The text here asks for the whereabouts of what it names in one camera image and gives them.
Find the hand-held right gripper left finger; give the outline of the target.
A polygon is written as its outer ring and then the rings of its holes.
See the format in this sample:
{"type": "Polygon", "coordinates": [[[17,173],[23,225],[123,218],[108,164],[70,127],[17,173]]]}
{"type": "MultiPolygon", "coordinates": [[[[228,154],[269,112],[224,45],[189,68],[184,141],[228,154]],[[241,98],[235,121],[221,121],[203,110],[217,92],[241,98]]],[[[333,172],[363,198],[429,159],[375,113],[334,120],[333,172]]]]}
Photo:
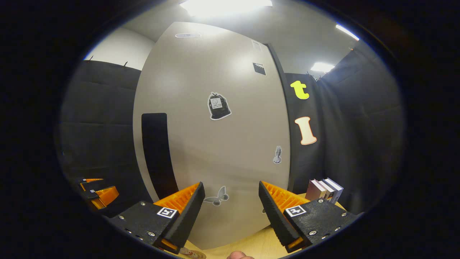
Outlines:
{"type": "Polygon", "coordinates": [[[156,249],[179,254],[205,198],[198,182],[155,203],[139,201],[108,222],[127,236],[156,249]]]}

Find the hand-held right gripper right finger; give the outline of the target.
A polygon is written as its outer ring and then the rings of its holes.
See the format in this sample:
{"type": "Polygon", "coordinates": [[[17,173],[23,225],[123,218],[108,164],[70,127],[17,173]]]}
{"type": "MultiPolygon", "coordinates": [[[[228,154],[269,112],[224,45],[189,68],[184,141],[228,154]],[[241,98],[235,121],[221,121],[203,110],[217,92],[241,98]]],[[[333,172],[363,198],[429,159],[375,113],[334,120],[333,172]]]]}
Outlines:
{"type": "Polygon", "coordinates": [[[307,200],[265,181],[258,184],[258,196],[275,235],[288,253],[330,239],[362,216],[327,199],[307,200]]]}

